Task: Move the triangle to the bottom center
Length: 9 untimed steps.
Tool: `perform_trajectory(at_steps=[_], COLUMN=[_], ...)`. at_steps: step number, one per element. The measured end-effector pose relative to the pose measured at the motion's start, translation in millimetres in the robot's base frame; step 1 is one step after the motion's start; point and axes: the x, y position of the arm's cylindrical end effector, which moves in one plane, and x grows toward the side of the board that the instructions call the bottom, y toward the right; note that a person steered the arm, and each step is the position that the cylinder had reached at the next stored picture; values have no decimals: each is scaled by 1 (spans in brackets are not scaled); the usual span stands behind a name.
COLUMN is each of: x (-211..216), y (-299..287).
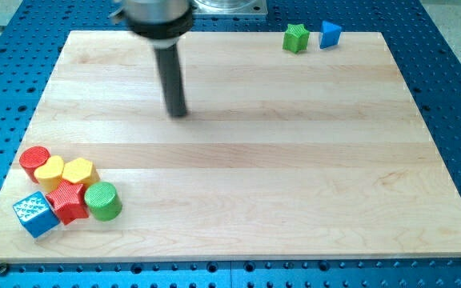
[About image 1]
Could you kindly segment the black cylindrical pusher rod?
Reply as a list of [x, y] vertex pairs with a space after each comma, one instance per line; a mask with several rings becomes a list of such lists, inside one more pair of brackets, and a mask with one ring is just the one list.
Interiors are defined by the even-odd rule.
[[171, 118], [182, 118], [187, 115], [187, 108], [177, 45], [154, 48], [154, 56], [162, 84], [166, 111]]

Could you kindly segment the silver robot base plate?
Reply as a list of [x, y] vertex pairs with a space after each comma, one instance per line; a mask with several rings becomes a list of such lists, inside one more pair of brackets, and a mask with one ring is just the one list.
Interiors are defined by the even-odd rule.
[[266, 15], [267, 0], [191, 0], [196, 14]]

